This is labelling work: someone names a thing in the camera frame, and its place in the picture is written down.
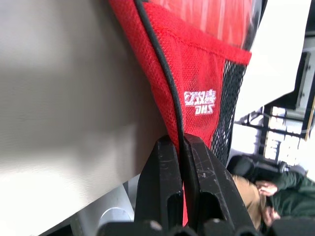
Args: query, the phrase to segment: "black mesh panel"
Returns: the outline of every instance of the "black mesh panel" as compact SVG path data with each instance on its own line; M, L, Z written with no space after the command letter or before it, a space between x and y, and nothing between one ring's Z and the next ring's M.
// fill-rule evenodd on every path
M225 166L230 152L233 117L246 66L226 61L223 72L220 118L213 135L211 151Z

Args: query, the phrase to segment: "person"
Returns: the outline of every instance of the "person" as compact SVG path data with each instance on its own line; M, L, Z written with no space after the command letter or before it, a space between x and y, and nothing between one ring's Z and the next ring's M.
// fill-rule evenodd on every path
M232 178L257 230L283 217L315 216L315 183L298 172L255 184L241 176Z

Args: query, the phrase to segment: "black piping trim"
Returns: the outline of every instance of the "black piping trim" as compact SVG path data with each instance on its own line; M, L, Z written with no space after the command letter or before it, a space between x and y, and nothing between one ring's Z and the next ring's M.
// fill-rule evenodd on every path
M169 65L166 61L165 55L163 53L163 50L158 42L158 38L156 34L154 33L154 30L151 26L149 17L144 9L142 0L134 0L134 4L137 8L138 14L140 16L140 19L142 21L142 24L144 26L144 29L147 32L147 35L150 39L150 42L154 48L154 51L157 55L157 59L161 64L162 70L164 72L164 75L166 77L169 89L172 94L173 103L174 103L174 109L175 109L175 115L176 115L176 123L177 123L177 133L178 133L178 142L179 142L179 150L184 151L184 126L183 126L183 115L182 115L182 108L181 103L179 100L178 92L175 86L175 82L173 79L172 72L169 68Z

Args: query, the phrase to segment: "person's hand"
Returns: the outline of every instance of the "person's hand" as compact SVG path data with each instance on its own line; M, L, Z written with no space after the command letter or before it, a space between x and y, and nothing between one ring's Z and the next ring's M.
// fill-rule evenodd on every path
M278 191L278 187L274 183L268 181L257 181L256 187L259 191L259 194L268 197L274 195Z
M262 211L262 219L264 220L266 226L270 227L275 220L280 220L281 217L273 207L267 206Z

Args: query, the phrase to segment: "green jacket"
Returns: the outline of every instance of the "green jacket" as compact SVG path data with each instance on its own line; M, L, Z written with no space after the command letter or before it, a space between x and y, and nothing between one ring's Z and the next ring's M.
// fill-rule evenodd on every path
M315 183L297 172L273 179L278 192L270 202L280 216L315 216Z

